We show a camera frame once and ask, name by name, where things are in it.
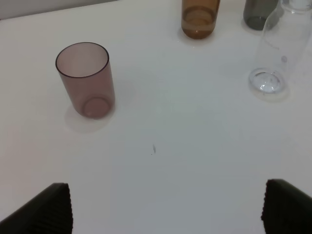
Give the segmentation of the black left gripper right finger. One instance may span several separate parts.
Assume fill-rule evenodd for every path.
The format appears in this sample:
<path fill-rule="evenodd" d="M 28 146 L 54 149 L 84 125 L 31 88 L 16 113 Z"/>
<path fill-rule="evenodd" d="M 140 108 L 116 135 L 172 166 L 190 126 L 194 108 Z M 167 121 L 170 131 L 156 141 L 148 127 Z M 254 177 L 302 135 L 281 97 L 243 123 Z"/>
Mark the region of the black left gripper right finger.
<path fill-rule="evenodd" d="M 283 179 L 269 179 L 261 220 L 267 234 L 310 234 L 312 197 Z"/>

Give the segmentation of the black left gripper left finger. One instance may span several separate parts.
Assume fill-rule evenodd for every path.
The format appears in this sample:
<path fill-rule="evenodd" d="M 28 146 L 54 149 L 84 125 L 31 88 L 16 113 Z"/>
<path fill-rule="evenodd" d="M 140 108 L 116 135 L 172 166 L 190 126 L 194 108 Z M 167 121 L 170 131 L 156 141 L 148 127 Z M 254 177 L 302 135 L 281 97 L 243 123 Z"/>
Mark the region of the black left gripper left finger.
<path fill-rule="evenodd" d="M 67 183 L 53 183 L 0 222 L 2 234 L 71 234 L 73 212 Z"/>

